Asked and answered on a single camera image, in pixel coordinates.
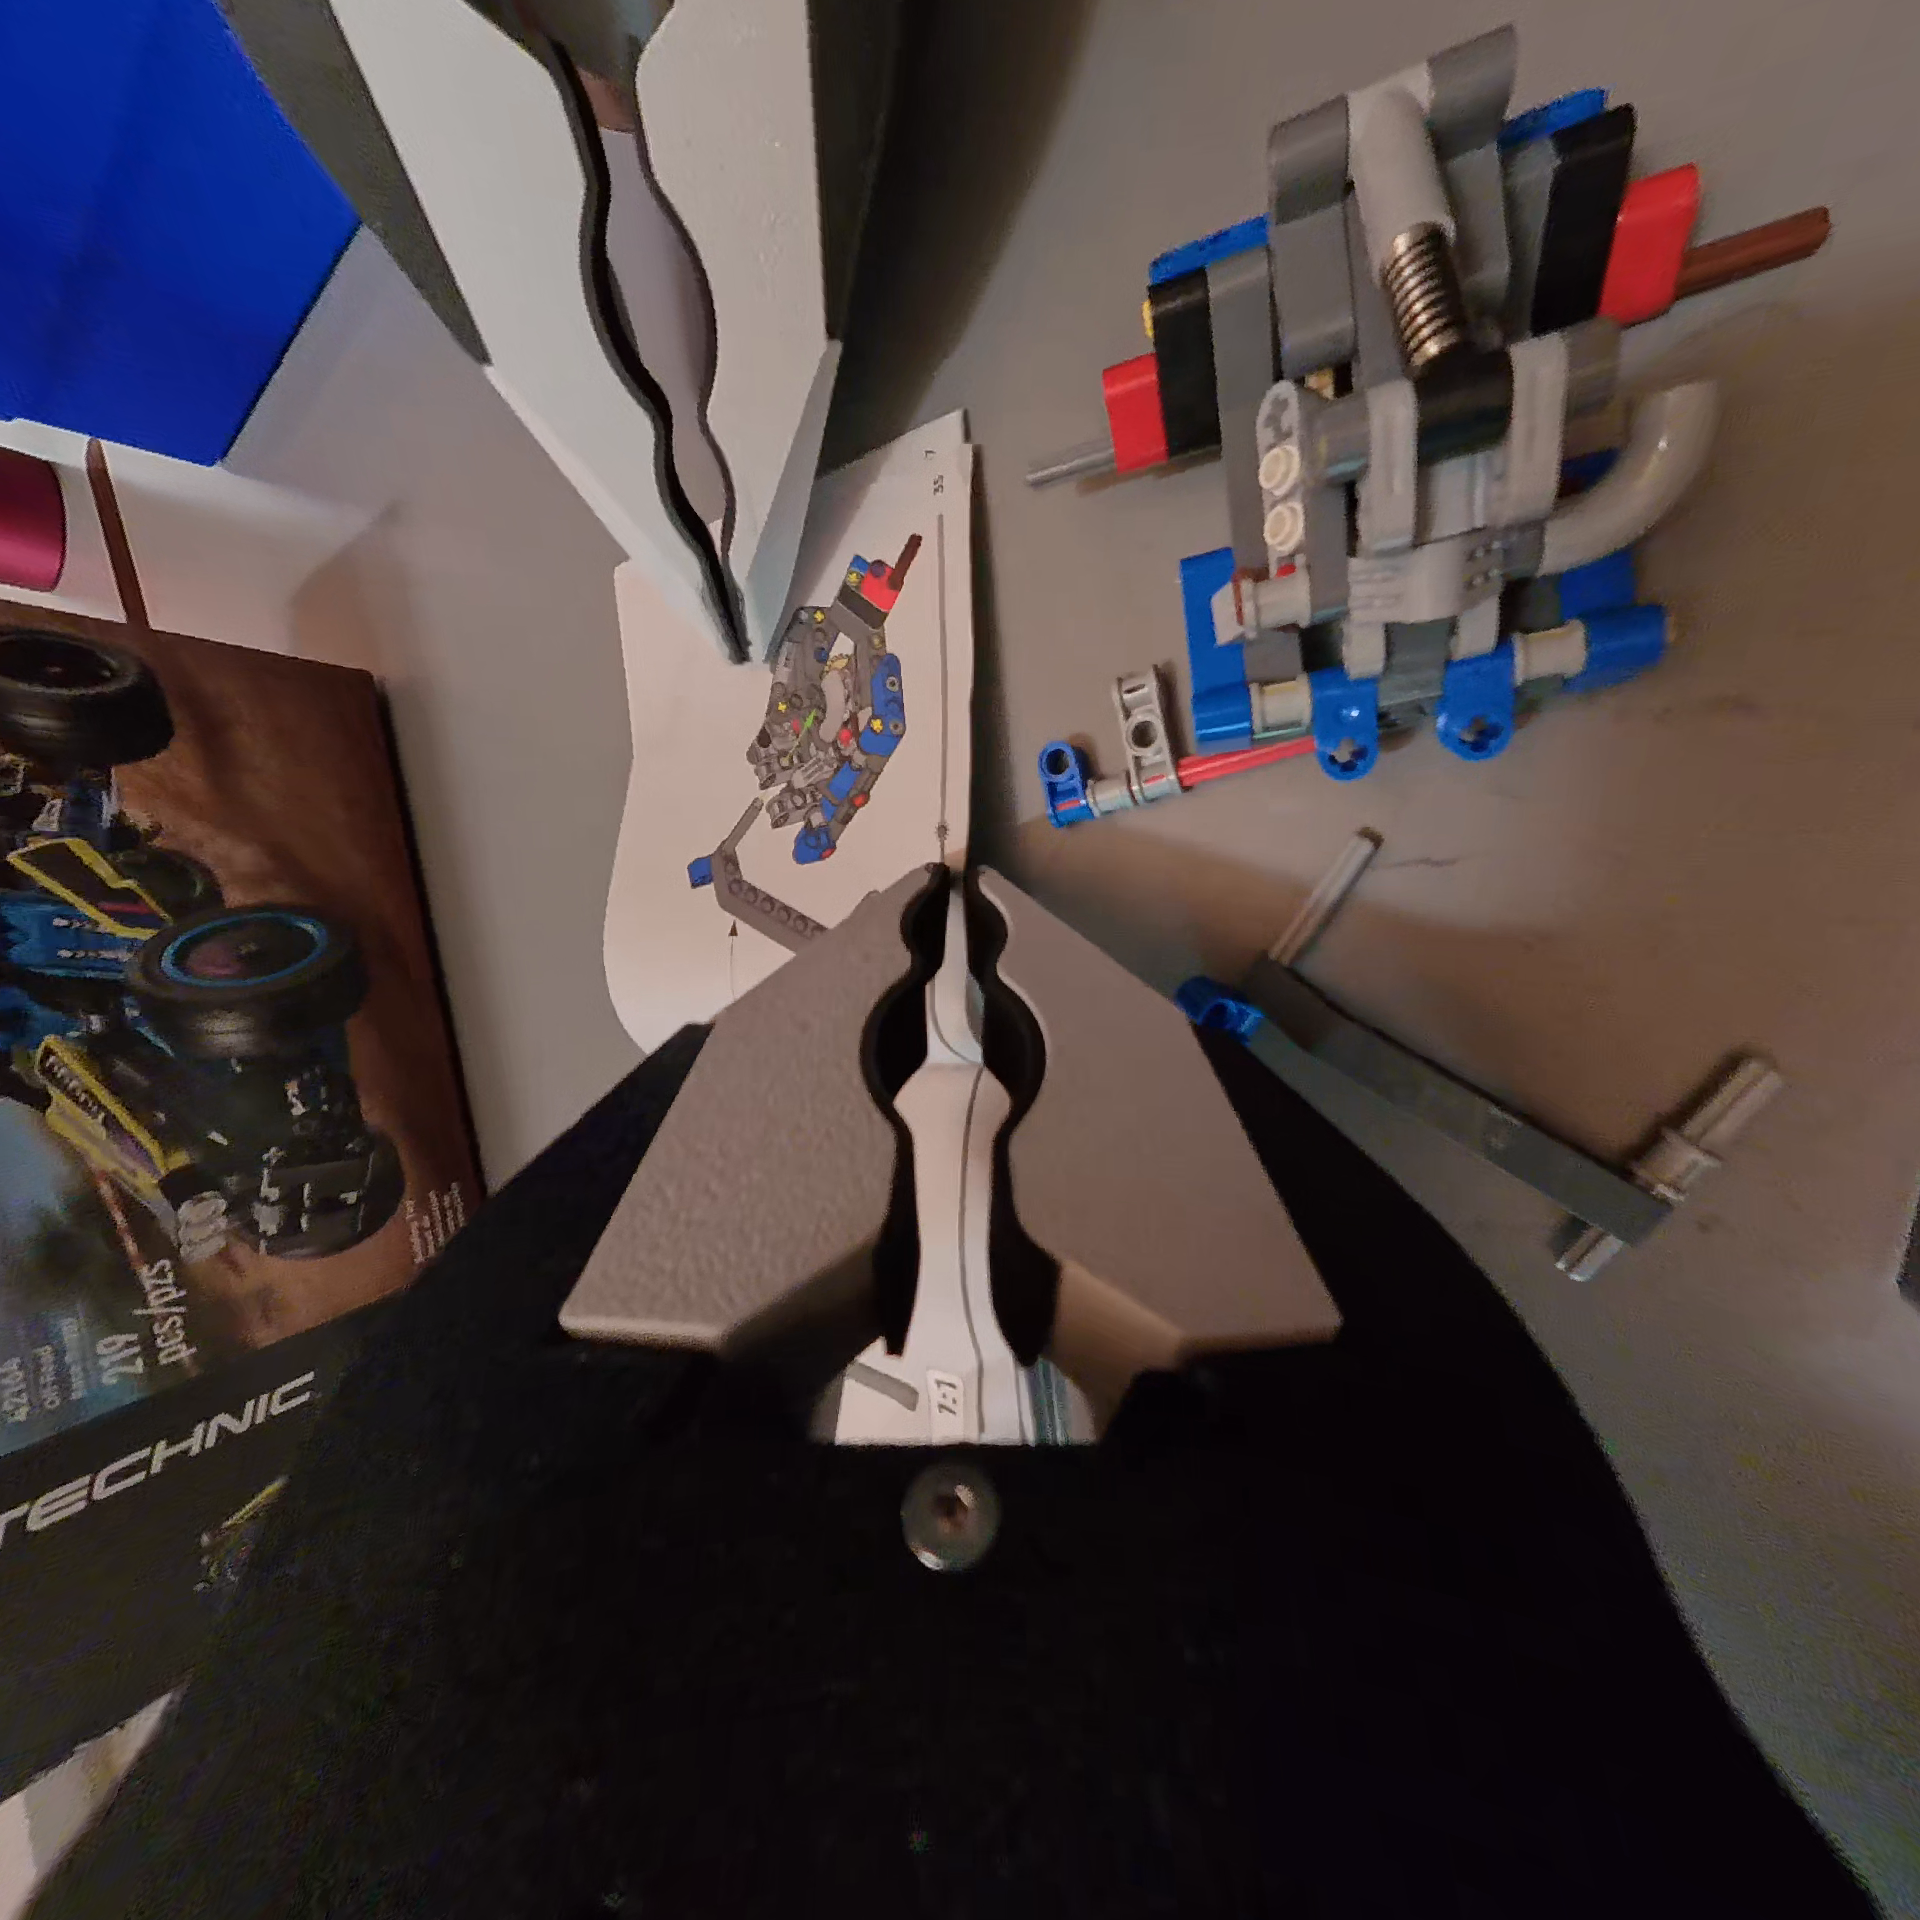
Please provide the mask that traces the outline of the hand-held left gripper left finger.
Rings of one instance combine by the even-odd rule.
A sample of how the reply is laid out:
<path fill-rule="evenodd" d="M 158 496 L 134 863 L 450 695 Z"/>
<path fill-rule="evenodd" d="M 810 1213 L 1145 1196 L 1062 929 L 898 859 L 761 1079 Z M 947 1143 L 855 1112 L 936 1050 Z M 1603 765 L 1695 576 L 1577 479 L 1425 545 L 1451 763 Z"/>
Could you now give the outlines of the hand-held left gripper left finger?
<path fill-rule="evenodd" d="M 572 1338 L 715 1359 L 906 1344 L 914 1138 L 948 871 L 913 868 L 711 1021 L 561 1309 Z"/>

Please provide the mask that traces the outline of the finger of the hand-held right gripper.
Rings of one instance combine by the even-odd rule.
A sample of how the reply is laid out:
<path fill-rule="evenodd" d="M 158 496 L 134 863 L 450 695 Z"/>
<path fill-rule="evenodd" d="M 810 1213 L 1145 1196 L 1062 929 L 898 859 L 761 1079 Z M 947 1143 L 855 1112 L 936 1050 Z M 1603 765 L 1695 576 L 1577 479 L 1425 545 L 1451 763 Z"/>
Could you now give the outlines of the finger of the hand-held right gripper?
<path fill-rule="evenodd" d="M 681 249 L 689 343 L 659 375 L 680 476 L 743 624 L 780 627 L 841 361 L 807 5 L 671 5 L 639 58 L 639 129 Z"/>
<path fill-rule="evenodd" d="M 745 661 L 739 592 L 676 473 L 671 408 L 618 290 L 609 161 L 578 67 L 473 5 L 332 15 L 492 385 L 668 605 Z"/>

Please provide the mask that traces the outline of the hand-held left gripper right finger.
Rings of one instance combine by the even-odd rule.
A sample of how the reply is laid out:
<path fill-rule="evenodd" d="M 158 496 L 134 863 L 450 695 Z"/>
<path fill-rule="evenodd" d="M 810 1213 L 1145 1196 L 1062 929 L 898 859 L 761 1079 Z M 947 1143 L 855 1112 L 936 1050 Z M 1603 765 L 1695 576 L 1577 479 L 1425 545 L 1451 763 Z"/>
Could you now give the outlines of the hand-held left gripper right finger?
<path fill-rule="evenodd" d="M 968 879 L 992 1136 L 990 1280 L 1019 1363 L 1184 1369 L 1339 1312 L 1190 1020 L 992 868 Z"/>

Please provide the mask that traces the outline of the grey lego beam with pins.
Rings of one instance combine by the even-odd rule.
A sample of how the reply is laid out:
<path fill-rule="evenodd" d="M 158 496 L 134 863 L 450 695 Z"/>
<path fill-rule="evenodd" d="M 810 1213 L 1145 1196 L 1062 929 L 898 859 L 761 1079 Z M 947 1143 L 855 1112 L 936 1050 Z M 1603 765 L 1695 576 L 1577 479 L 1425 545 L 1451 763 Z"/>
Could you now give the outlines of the grey lego beam with pins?
<path fill-rule="evenodd" d="M 1520 1183 L 1564 1217 L 1555 1264 L 1572 1283 L 1594 1283 L 1615 1260 L 1642 1248 L 1786 1088 L 1779 1067 L 1746 1055 L 1731 1060 L 1700 1099 L 1663 1121 L 1631 1163 L 1603 1161 L 1508 1109 L 1473 1082 L 1360 1021 L 1315 988 L 1302 962 L 1330 927 L 1383 849 L 1355 829 L 1283 936 L 1242 980 L 1191 977 L 1176 1002 L 1186 1020 L 1223 1033 L 1271 1072 L 1316 1060 L 1426 1132 Z"/>

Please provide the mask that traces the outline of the lego instruction booklet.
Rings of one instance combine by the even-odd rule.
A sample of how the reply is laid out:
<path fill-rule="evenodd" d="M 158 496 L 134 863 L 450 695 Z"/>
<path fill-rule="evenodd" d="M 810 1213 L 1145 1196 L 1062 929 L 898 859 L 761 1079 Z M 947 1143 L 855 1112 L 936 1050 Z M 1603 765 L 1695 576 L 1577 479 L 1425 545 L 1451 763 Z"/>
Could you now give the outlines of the lego instruction booklet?
<path fill-rule="evenodd" d="M 680 657 L 634 562 L 616 575 L 632 787 L 607 924 L 609 993 L 656 1050 L 710 1021 L 867 896 L 969 851 L 975 448 L 948 413 L 820 480 L 771 664 Z M 1047 1444 L 1090 1435 L 1064 1376 L 992 1321 L 992 1138 L 1010 1098 L 980 1058 L 964 901 L 902 1093 L 916 1149 L 921 1285 L 902 1355 L 871 1344 L 841 1442 Z"/>

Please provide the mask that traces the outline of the partly built lego model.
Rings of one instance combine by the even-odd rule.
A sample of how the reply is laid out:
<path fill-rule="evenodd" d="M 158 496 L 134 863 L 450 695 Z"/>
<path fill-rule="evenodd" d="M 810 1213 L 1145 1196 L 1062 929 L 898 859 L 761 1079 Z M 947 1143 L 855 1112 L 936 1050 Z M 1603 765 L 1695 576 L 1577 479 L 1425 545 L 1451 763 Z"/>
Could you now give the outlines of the partly built lego model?
<path fill-rule="evenodd" d="M 1720 392 L 1622 401 L 1624 336 L 1812 256 L 1831 212 L 1699 244 L 1699 170 L 1636 175 L 1633 106 L 1511 113 L 1515 75 L 1499 28 L 1279 122 L 1265 209 L 1150 266 L 1104 434 L 1027 483 L 1216 458 L 1231 538 L 1180 564 L 1194 751 L 1155 668 L 1121 679 L 1121 772 L 1040 752 L 1057 827 L 1283 760 L 1355 783 L 1419 728 L 1487 763 L 1546 703 L 1664 659 L 1636 547 L 1707 461 Z"/>

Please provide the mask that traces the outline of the lego set cardboard box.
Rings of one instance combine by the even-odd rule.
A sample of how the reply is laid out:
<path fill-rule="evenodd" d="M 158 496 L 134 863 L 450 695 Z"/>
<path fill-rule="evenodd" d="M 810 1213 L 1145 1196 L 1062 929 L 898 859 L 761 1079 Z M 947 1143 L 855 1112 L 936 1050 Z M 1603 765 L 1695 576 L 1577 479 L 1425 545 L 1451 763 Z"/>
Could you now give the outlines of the lego set cardboard box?
<path fill-rule="evenodd" d="M 174 1695 L 484 1197 L 371 675 L 6 604 L 3 1787 Z"/>

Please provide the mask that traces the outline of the blue plastic bin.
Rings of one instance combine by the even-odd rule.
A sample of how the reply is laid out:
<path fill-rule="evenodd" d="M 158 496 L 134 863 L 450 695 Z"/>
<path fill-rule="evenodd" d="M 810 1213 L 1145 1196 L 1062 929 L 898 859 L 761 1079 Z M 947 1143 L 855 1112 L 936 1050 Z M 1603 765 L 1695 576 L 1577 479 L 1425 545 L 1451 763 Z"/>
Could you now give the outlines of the blue plastic bin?
<path fill-rule="evenodd" d="M 356 231 L 218 5 L 3 5 L 6 418 L 219 464 Z"/>

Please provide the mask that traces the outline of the magenta bar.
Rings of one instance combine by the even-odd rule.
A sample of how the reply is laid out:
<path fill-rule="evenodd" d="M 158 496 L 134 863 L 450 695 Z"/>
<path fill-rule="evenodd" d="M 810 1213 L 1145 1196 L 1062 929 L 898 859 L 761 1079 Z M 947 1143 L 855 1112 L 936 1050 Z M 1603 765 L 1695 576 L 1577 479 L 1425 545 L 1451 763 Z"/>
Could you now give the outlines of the magenta bar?
<path fill-rule="evenodd" d="M 66 507 L 60 469 L 3 448 L 3 588 L 54 592 L 65 576 Z"/>

